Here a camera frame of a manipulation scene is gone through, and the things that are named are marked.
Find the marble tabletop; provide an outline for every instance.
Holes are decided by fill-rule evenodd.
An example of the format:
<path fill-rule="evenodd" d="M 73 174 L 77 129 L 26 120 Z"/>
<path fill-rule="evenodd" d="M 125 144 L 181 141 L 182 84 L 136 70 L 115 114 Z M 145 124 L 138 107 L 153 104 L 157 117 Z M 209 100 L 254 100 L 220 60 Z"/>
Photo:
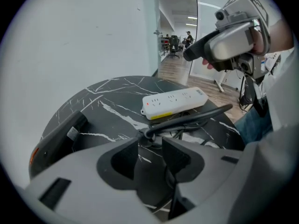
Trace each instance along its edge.
<path fill-rule="evenodd" d="M 70 114 L 80 110 L 88 119 L 74 145 L 74 152 L 135 137 L 153 121 L 141 115 L 142 98 L 147 95 L 187 88 L 169 80 L 155 77 L 117 77 L 93 84 L 68 99 L 47 124 L 42 138 L 62 123 Z M 188 111 L 190 114 L 208 111 L 216 105 L 208 100 L 202 107 Z M 175 119 L 179 114 L 157 119 Z M 234 124 L 225 115 L 211 118 L 199 130 L 184 133 L 183 140 L 202 143 L 213 140 L 226 149 L 243 150 L 244 143 Z M 165 164 L 162 150 L 139 146 L 139 159 L 135 166 L 134 180 L 138 183 L 138 196 L 145 205 L 155 206 L 172 189 L 164 180 Z"/>

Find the human hand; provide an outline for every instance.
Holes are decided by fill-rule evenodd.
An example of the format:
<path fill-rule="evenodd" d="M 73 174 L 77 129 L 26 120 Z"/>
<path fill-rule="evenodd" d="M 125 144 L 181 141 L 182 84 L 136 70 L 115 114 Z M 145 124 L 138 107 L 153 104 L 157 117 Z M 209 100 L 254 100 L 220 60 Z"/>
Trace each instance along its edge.
<path fill-rule="evenodd" d="M 202 60 L 202 64 L 207 65 L 208 70 L 213 69 L 213 66 L 206 59 Z"/>
<path fill-rule="evenodd" d="M 262 34 L 255 29 L 250 29 L 250 32 L 251 32 L 252 40 L 253 40 L 253 48 L 252 48 L 251 52 L 255 53 L 255 54 L 262 53 L 263 52 L 263 36 L 262 36 Z M 202 64 L 207 65 L 208 70 L 213 69 L 213 66 L 206 59 L 203 59 Z"/>
<path fill-rule="evenodd" d="M 262 33 L 253 29 L 250 29 L 252 40 L 253 40 L 253 48 L 251 50 L 252 53 L 260 54 L 263 52 L 263 36 Z"/>

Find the table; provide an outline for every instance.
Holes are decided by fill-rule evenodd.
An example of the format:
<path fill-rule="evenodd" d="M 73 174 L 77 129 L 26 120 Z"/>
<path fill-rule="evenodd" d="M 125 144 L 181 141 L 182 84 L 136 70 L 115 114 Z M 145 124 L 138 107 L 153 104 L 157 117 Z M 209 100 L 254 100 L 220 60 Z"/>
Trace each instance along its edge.
<path fill-rule="evenodd" d="M 135 137 L 138 130 L 148 127 L 151 122 L 140 113 L 142 98 L 183 88 L 186 87 L 169 80 L 144 76 L 118 77 L 96 83 L 68 99 L 53 115 L 42 137 L 49 134 L 75 110 L 80 110 L 87 117 L 88 125 L 81 130 L 74 151 Z M 189 113 L 214 108 L 216 105 L 208 100 L 204 106 L 190 110 Z M 177 117 L 179 114 L 155 121 Z M 199 143 L 211 139 L 226 149 L 244 149 L 238 131 L 225 114 L 210 119 L 197 131 L 184 133 L 182 139 Z M 138 152 L 140 157 L 135 166 L 138 196 L 146 206 L 153 207 L 172 193 L 172 189 L 164 180 L 165 164 L 162 150 L 139 147 Z"/>
<path fill-rule="evenodd" d="M 183 43 L 180 42 L 180 43 L 178 44 L 178 46 L 183 46 L 183 51 L 185 50 L 185 44 L 183 44 Z"/>

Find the power outlet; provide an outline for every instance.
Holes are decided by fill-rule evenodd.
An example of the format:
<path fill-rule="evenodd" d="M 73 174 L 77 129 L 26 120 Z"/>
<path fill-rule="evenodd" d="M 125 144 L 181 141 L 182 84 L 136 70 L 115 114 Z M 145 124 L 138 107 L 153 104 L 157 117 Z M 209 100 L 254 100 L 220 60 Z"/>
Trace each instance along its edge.
<path fill-rule="evenodd" d="M 208 96 L 198 87 L 145 96 L 141 114 L 147 119 L 158 119 L 202 106 Z"/>

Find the ceiling light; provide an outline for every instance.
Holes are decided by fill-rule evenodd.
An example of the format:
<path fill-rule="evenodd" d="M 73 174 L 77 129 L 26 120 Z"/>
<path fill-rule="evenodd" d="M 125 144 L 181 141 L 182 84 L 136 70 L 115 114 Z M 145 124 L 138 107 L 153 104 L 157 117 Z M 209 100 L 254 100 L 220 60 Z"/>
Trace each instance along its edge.
<path fill-rule="evenodd" d="M 214 8 L 217 8 L 217 9 L 221 9 L 221 7 L 218 7 L 218 6 L 209 4 L 209 3 L 205 3 L 205 2 L 199 2 L 199 4 L 201 4 L 201 5 L 205 5 L 205 6 L 209 6 L 209 7 L 214 7 Z"/>

